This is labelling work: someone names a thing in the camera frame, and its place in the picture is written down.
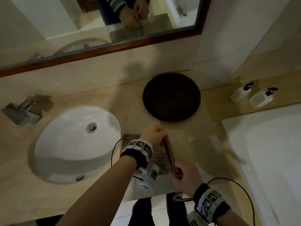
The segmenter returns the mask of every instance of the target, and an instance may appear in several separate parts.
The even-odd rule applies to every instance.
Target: faucet
[[[19,106],[9,103],[2,112],[11,119],[17,126],[23,126],[28,122],[32,124],[38,123],[42,119],[42,114],[32,111],[32,107],[36,104],[34,100],[26,99]]]

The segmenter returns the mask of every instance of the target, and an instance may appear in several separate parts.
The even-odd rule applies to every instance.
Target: reflected hand
[[[146,0],[137,0],[134,5],[134,10],[138,13],[140,19],[147,18],[150,13]]]
[[[178,179],[173,173],[169,173],[174,185],[191,198],[198,187],[204,183],[196,165],[189,162],[175,161],[176,174],[182,174]]]
[[[166,130],[164,130],[160,125],[150,125],[147,126],[141,136],[140,139],[148,141],[153,148],[158,147],[160,142],[167,135]]]
[[[137,29],[140,26],[138,13],[127,6],[121,10],[119,19],[127,28]]]

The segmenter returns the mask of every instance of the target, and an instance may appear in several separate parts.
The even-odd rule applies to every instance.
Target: jeans
[[[169,226],[190,226],[184,202],[172,199],[175,193],[166,194]],[[151,215],[151,198],[139,199],[133,206],[129,226],[155,226]]]
[[[134,8],[135,1],[136,0],[125,0],[127,6],[131,9]],[[111,9],[109,3],[106,0],[97,0],[97,2],[100,14],[105,25],[117,24],[121,22],[119,17],[116,16],[116,14]]]

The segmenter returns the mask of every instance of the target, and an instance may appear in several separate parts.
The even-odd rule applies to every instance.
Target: mirror
[[[23,70],[27,71],[35,69],[33,64],[40,63],[38,69],[50,66],[41,62],[69,55],[73,56],[56,64],[91,57],[86,52],[72,58],[84,51],[99,49],[97,56],[118,51],[114,45],[123,44],[124,50],[133,48],[133,41],[141,40],[135,47],[156,43],[147,39],[190,30],[197,24],[202,28],[204,19],[198,22],[201,7],[208,3],[210,0],[0,0],[0,69],[31,64]]]

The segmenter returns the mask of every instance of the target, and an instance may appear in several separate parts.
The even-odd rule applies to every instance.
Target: sink drain
[[[75,180],[78,182],[78,181],[81,181],[85,178],[85,175],[79,175],[75,178]]]
[[[90,123],[90,124],[88,124],[88,126],[87,126],[87,132],[88,133],[92,133],[92,132],[95,132],[96,131],[96,129],[97,129],[97,124],[96,123]]]

